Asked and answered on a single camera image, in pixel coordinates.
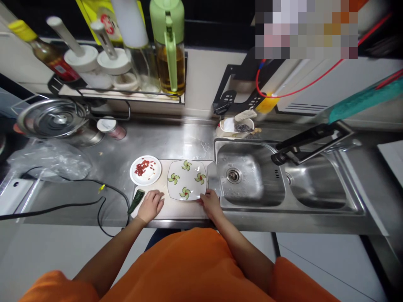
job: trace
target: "person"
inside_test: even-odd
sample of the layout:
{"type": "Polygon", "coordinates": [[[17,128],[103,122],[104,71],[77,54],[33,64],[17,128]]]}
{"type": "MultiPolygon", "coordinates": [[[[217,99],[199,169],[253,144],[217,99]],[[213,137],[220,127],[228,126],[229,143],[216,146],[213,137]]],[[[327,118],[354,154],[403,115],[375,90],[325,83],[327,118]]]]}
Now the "person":
{"type": "Polygon", "coordinates": [[[217,194],[198,202],[213,229],[171,234],[144,252],[113,286],[141,230],[164,206],[163,193],[146,194],[138,215],[73,278],[51,271],[21,302],[338,301],[283,257],[275,264],[226,219],[217,194]]]}

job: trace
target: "glass bottle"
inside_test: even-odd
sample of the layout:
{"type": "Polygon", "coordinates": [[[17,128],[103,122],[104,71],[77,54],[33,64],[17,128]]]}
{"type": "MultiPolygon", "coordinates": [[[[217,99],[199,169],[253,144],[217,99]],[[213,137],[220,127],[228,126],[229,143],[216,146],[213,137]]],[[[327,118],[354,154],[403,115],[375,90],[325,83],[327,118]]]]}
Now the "glass bottle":
{"type": "Polygon", "coordinates": [[[144,92],[159,92],[157,64],[137,1],[111,0],[126,54],[144,92]]]}
{"type": "Polygon", "coordinates": [[[181,0],[151,0],[150,18],[162,91],[185,91],[185,9],[181,0]]]}
{"type": "Polygon", "coordinates": [[[155,41],[155,48],[157,50],[157,66],[160,72],[160,83],[162,91],[165,93],[175,93],[182,95],[185,92],[186,79],[185,47],[183,43],[179,43],[175,46],[176,64],[174,63],[174,65],[176,67],[176,72],[175,70],[171,71],[172,73],[176,73],[176,90],[175,84],[171,82],[169,74],[167,47],[166,45],[155,41]]]}
{"type": "Polygon", "coordinates": [[[8,25],[8,28],[21,40],[28,42],[34,56],[56,73],[61,80],[71,82],[80,78],[78,73],[63,59],[63,54],[55,46],[38,38],[38,35],[24,21],[14,21],[8,25]]]}

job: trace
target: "stainless steel sink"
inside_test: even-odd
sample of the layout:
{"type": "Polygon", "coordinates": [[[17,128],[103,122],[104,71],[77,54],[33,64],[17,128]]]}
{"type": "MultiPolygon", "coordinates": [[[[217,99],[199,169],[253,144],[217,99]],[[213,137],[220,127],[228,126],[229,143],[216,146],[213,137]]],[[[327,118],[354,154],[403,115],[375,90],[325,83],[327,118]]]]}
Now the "stainless steel sink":
{"type": "Polygon", "coordinates": [[[224,144],[217,153],[225,198],[235,205],[277,206],[285,197],[274,150],[260,143],[224,144]]]}
{"type": "Polygon", "coordinates": [[[295,198],[310,208],[336,209],[347,203],[347,194],[332,163],[317,155],[296,166],[289,161],[285,174],[295,198]]]}
{"type": "Polygon", "coordinates": [[[296,166],[276,166],[275,142],[215,141],[215,159],[227,211],[362,215],[364,208],[337,152],[296,166]]]}

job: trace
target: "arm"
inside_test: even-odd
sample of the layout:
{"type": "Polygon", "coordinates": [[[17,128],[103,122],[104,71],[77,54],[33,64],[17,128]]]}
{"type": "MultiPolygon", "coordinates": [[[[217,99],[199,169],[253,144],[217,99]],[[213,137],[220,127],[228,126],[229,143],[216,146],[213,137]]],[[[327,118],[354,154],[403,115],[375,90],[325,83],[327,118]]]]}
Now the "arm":
{"type": "Polygon", "coordinates": [[[207,190],[206,195],[200,194],[200,197],[201,200],[198,202],[203,205],[208,217],[226,240],[245,277],[268,294],[274,268],[273,262],[251,244],[225,217],[215,191],[207,190]]]}
{"type": "Polygon", "coordinates": [[[161,211],[163,195],[158,190],[149,191],[137,216],[92,257],[73,280],[92,284],[101,299],[112,286],[137,236],[161,211]]]}

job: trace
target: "can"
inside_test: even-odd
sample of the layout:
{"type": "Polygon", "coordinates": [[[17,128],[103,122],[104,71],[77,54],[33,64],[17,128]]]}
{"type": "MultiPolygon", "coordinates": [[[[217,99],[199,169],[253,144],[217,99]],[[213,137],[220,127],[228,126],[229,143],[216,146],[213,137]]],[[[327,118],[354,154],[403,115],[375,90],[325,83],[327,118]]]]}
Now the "can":
{"type": "Polygon", "coordinates": [[[120,141],[126,136],[125,128],[119,126],[116,120],[100,119],[97,122],[97,128],[99,131],[108,134],[117,141],[120,141]]]}

